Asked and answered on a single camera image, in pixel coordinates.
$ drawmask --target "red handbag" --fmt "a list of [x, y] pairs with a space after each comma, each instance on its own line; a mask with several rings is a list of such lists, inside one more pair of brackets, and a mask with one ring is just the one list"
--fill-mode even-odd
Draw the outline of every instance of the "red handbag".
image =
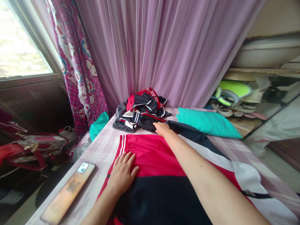
[[[43, 170], [46, 168], [45, 158], [55, 159], [68, 139], [50, 133], [35, 133], [24, 135], [14, 142], [0, 146], [0, 165], [2, 161], [30, 170]], [[27, 164], [37, 160], [39, 166]]]

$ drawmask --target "hand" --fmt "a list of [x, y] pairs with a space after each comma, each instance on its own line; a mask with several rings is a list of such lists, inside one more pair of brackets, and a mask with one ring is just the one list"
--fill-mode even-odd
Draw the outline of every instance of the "hand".
[[121, 196], [125, 191], [127, 191], [138, 172], [138, 166], [136, 166], [130, 173], [130, 169], [135, 158], [135, 154], [132, 156], [131, 154], [131, 152], [128, 152], [127, 154], [124, 152], [121, 157], [118, 156], [116, 158], [106, 187], [118, 196]]
[[168, 132], [173, 132], [169, 125], [167, 125], [166, 123], [161, 123], [161, 122], [154, 122], [153, 125], [155, 126], [156, 128], [156, 133], [159, 135], [159, 136], [164, 136], [166, 133]]

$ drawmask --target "phone case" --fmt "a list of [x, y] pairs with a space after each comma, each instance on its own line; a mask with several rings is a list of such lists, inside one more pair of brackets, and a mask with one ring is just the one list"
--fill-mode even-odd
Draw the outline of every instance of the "phone case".
[[95, 164], [83, 162], [43, 212], [41, 220], [53, 225], [58, 224], [75, 200], [83, 185], [86, 183], [87, 179], [92, 174], [95, 167]]

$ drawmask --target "folded teal shirt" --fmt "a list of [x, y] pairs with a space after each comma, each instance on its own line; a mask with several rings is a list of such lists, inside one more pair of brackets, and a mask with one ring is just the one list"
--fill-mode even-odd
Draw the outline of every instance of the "folded teal shirt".
[[98, 136], [98, 134], [102, 131], [102, 129], [105, 127], [105, 125], [108, 123], [108, 114], [107, 112], [103, 112], [100, 114], [98, 119], [93, 122], [93, 124], [90, 127], [90, 136], [91, 141], [93, 142], [95, 138]]
[[179, 108], [179, 113], [180, 115], [176, 115], [179, 122], [191, 125], [205, 134], [242, 138], [237, 129], [219, 113], [185, 108]]

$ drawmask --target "person's right hand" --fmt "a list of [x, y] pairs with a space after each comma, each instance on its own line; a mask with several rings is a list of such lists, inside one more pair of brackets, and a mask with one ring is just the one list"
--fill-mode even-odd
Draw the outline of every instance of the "person's right hand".
[[164, 136], [166, 133], [172, 132], [172, 130], [170, 129], [169, 125], [167, 125], [166, 123], [161, 123], [161, 122], [156, 123], [156, 122], [154, 122], [153, 125], [156, 128], [155, 132], [159, 136]]

